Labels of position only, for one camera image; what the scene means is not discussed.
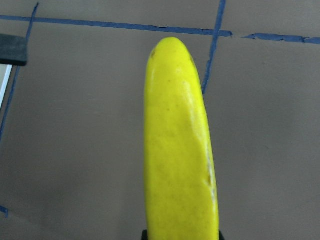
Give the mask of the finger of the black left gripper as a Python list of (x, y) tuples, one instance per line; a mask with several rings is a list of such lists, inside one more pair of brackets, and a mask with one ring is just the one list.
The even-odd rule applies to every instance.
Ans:
[(0, 63), (3, 65), (26, 66), (28, 44), (24, 37), (0, 35)]

